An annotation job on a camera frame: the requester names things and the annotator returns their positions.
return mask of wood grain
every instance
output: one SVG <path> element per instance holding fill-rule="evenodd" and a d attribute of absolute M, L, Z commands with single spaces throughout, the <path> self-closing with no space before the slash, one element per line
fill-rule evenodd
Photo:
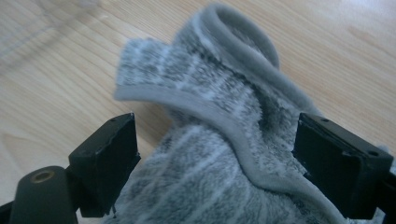
<path fill-rule="evenodd" d="M 51 17 L 64 25 L 2 57 L 0 204 L 13 199 L 18 180 L 29 172 L 67 166 L 73 149 L 123 113 L 135 112 L 146 158 L 170 121 L 157 105 L 113 100 L 120 51 L 128 38 L 170 42 L 207 2 L 104 0 L 83 13 L 75 3 L 62 5 Z M 326 117 L 396 155 L 396 2 L 225 2 L 272 38 L 281 70 Z M 29 0 L 1 2 L 0 8 L 0 37 L 41 13 Z M 48 24 L 46 18 L 37 26 Z"/>

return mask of screw hole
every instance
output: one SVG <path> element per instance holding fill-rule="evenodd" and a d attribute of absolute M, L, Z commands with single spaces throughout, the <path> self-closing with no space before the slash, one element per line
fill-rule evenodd
<path fill-rule="evenodd" d="M 55 175 L 55 173 L 51 170 L 41 171 L 41 172 L 35 174 L 34 176 L 32 176 L 31 181 L 32 181 L 32 183 L 39 184 L 46 180 L 51 179 L 54 175 Z"/>
<path fill-rule="evenodd" d="M 374 152 L 374 151 L 369 151 L 369 155 L 371 156 L 378 156 L 378 152 Z"/>

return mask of wooden surface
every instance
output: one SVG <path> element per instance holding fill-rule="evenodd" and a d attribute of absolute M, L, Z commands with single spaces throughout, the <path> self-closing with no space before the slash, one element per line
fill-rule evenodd
<path fill-rule="evenodd" d="M 396 153 L 396 2 L 226 2 L 272 38 L 281 70 L 326 117 Z M 72 150 L 123 113 L 135 112 L 139 149 L 147 157 L 170 122 L 157 105 L 112 99 L 120 51 L 127 38 L 170 42 L 206 3 L 102 1 L 1 58 L 0 204 L 13 199 L 29 172 L 67 166 Z M 0 37 L 39 12 L 29 0 L 2 1 L 0 8 Z M 69 4 L 51 16 L 67 21 L 76 8 Z"/>

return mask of black plastic part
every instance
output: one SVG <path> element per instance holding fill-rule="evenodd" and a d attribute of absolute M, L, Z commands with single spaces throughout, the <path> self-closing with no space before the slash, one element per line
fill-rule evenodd
<path fill-rule="evenodd" d="M 396 223 L 396 176 L 389 174 L 377 190 L 378 207 L 385 212 L 383 223 Z"/>
<path fill-rule="evenodd" d="M 77 223 L 64 168 L 49 166 L 22 178 L 9 223 Z"/>
<path fill-rule="evenodd" d="M 108 214 L 139 160 L 134 114 L 106 122 L 69 155 L 75 208 L 83 217 Z"/>
<path fill-rule="evenodd" d="M 328 119 L 302 113 L 293 150 L 315 184 L 344 217 L 371 219 L 377 187 L 393 158 Z"/>
<path fill-rule="evenodd" d="M 8 224 L 11 216 L 13 202 L 6 203 L 0 206 L 0 224 Z"/>

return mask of fabric fold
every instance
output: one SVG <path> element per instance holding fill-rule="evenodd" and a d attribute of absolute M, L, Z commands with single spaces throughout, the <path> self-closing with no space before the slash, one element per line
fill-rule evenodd
<path fill-rule="evenodd" d="M 115 98 L 164 105 L 174 123 L 106 222 L 345 223 L 291 155 L 299 114 L 319 111 L 278 68 L 269 38 L 220 4 L 171 45 L 130 40 Z"/>

